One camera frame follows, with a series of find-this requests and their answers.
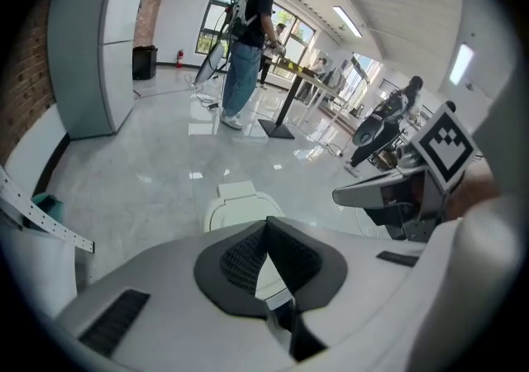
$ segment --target white sneakers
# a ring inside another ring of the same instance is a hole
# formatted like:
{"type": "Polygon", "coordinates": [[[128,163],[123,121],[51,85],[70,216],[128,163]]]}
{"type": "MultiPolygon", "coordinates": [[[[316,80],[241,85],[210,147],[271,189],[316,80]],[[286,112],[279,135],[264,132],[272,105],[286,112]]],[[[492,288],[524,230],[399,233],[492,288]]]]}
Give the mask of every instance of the white sneakers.
{"type": "Polygon", "coordinates": [[[354,166],[351,166],[349,162],[344,165],[344,169],[351,175],[353,175],[355,178],[361,178],[360,171],[354,166]]]}
{"type": "Polygon", "coordinates": [[[242,124],[241,121],[239,121],[240,115],[235,115],[234,117],[227,117],[224,112],[221,113],[221,122],[224,125],[228,125],[230,128],[233,128],[234,130],[242,130],[242,124]]]}

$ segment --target ceiling light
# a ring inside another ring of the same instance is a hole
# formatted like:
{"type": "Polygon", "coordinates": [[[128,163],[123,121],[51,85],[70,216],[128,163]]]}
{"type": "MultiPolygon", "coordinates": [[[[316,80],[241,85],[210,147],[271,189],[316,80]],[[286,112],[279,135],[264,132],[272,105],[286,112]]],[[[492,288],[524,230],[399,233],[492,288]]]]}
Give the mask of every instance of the ceiling light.
{"type": "Polygon", "coordinates": [[[353,31],[353,34],[357,37],[362,37],[360,34],[360,31],[358,31],[358,28],[356,28],[355,24],[353,24],[353,21],[347,16],[347,14],[344,12],[344,10],[339,6],[333,7],[334,11],[340,15],[340,18],[343,20],[343,22],[346,23],[346,25],[350,28],[351,31],[353,31]]]}
{"type": "Polygon", "coordinates": [[[457,54],[457,59],[454,63],[454,68],[450,73],[450,81],[457,85],[463,74],[465,73],[470,61],[474,57],[474,51],[470,49],[466,44],[461,45],[460,52],[457,54]]]}

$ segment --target gray floor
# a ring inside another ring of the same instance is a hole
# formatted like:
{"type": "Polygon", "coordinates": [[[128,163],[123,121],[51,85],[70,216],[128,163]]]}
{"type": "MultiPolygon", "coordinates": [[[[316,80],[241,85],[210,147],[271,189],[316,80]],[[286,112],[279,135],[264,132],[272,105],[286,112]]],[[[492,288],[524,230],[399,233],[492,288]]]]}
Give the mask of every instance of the gray floor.
{"type": "MultiPolygon", "coordinates": [[[[234,131],[189,89],[186,75],[194,74],[160,68],[136,82],[142,98],[117,135],[73,141],[61,158],[49,191],[64,202],[65,225],[95,241],[95,254],[84,256],[88,284],[149,247],[200,233],[221,183],[251,180],[294,219],[387,236],[363,211],[332,201],[334,188],[355,182],[343,169],[353,145],[344,158],[326,149],[345,146],[350,137],[341,128],[315,112],[303,131],[289,126],[295,140],[269,139],[257,119],[276,117],[287,93],[259,88],[242,113],[247,125],[234,131]]],[[[221,86],[222,76],[200,97],[216,99],[221,86]]],[[[294,101],[286,122],[297,123],[304,109],[294,101]]],[[[360,169],[364,177],[378,173],[368,162],[360,169]]]]}

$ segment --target black table base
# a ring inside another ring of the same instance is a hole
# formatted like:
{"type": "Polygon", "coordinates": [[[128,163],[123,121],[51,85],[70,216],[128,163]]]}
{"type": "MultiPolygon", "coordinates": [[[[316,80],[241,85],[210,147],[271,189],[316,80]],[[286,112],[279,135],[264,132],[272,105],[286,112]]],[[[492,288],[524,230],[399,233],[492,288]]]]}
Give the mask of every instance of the black table base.
{"type": "Polygon", "coordinates": [[[278,119],[275,122],[269,121],[268,119],[259,119],[259,124],[261,124],[264,129],[264,132],[266,132],[268,137],[284,138],[289,140],[293,140],[295,138],[292,133],[288,130],[287,126],[283,124],[283,120],[287,116],[288,109],[290,108],[294,96],[299,90],[299,84],[301,84],[302,81],[303,79],[300,76],[296,75],[296,79],[294,80],[292,87],[288,91],[287,98],[285,99],[283,107],[281,108],[281,112],[279,113],[278,119]]]}
{"type": "Polygon", "coordinates": [[[259,119],[259,124],[261,124],[268,137],[287,138],[289,140],[295,138],[284,124],[277,126],[274,121],[269,121],[268,119],[259,119]]]}

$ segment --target window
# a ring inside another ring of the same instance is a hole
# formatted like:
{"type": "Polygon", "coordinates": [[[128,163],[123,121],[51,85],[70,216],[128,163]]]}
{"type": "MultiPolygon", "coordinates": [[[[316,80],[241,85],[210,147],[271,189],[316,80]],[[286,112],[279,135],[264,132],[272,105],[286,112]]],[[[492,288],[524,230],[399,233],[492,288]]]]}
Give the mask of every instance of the window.
{"type": "MultiPolygon", "coordinates": [[[[195,49],[197,53],[207,55],[212,47],[212,43],[217,40],[219,31],[226,17],[224,10],[230,1],[231,0],[210,0],[207,5],[200,32],[198,33],[197,47],[195,49]]],[[[314,37],[315,31],[291,12],[283,9],[275,3],[272,6],[272,23],[274,26],[277,26],[280,23],[287,26],[283,33],[281,33],[279,41],[285,45],[287,51],[286,57],[292,60],[292,62],[299,63],[305,55],[308,43],[314,37]]],[[[221,42],[224,45],[224,57],[226,57],[227,42],[226,40],[221,40],[221,42]]],[[[270,73],[289,80],[292,80],[294,77],[294,74],[280,68],[274,68],[270,70],[270,73]]]]}
{"type": "MultiPolygon", "coordinates": [[[[210,0],[207,5],[206,14],[204,15],[202,27],[198,33],[197,47],[195,51],[197,53],[203,53],[207,55],[212,42],[217,39],[226,13],[224,9],[230,3],[231,0],[210,0]]],[[[224,57],[228,50],[228,44],[226,40],[221,40],[224,45],[224,57]]]]}
{"type": "MultiPolygon", "coordinates": [[[[287,29],[283,31],[283,34],[279,38],[279,40],[284,43],[284,47],[286,49],[285,58],[290,59],[292,62],[298,64],[301,61],[303,55],[305,55],[308,43],[314,37],[315,31],[305,22],[301,21],[292,13],[285,11],[281,7],[279,7],[279,10],[274,15],[278,15],[285,19],[285,21],[278,21],[278,23],[283,22],[287,26],[287,29]]],[[[271,72],[274,75],[278,75],[289,80],[294,78],[294,74],[281,68],[274,68],[274,70],[271,72]]]]}
{"type": "MultiPolygon", "coordinates": [[[[358,53],[355,53],[353,57],[358,61],[362,69],[365,71],[365,74],[369,78],[369,81],[372,82],[376,75],[379,73],[380,69],[382,68],[382,64],[366,56],[359,55],[358,53]]],[[[346,78],[346,84],[344,85],[344,88],[340,91],[340,96],[348,101],[346,104],[346,109],[349,111],[353,107],[355,107],[357,102],[361,100],[361,98],[365,95],[368,86],[366,81],[362,78],[362,75],[359,74],[353,64],[349,64],[347,66],[343,75],[346,78]]],[[[388,92],[386,92],[386,94],[382,92],[380,94],[380,97],[387,97],[387,94],[388,92]]],[[[343,104],[343,102],[335,99],[333,101],[333,104],[335,106],[332,106],[331,108],[338,109],[339,106],[343,104]]]]}

